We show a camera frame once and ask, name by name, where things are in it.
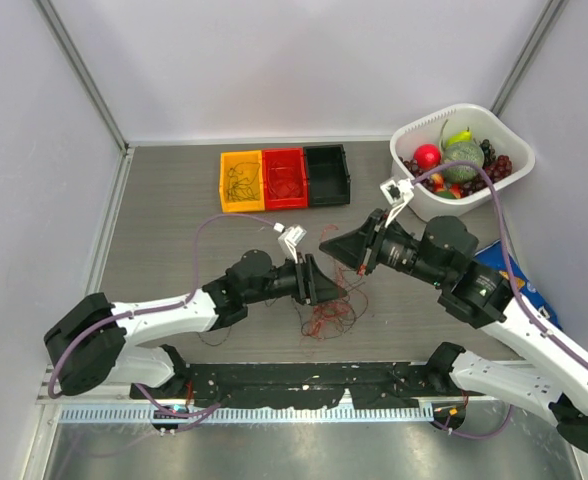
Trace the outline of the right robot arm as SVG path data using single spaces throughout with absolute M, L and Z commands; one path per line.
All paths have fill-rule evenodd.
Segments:
M 478 262 L 477 238 L 453 216 L 431 219 L 421 238 L 374 210 L 358 229 L 320 249 L 368 275 L 384 265 L 432 285 L 455 319 L 499 340 L 537 368 L 512 369 L 448 342 L 430 357 L 425 380 L 439 395 L 455 388 L 492 396 L 545 420 L 588 453 L 588 352 L 541 316 L 498 270 Z

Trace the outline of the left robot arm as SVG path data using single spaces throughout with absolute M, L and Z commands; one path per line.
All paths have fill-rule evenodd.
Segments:
M 247 317 L 251 304 L 289 297 L 316 306 L 345 295 L 313 255 L 275 266 L 261 250 L 247 251 L 223 276 L 189 294 L 140 303 L 90 294 L 44 336 L 54 367 L 48 395 L 77 396 L 103 383 L 126 383 L 177 398 L 186 389 L 186 362 L 175 348 L 152 348 L 150 342 L 229 328 Z

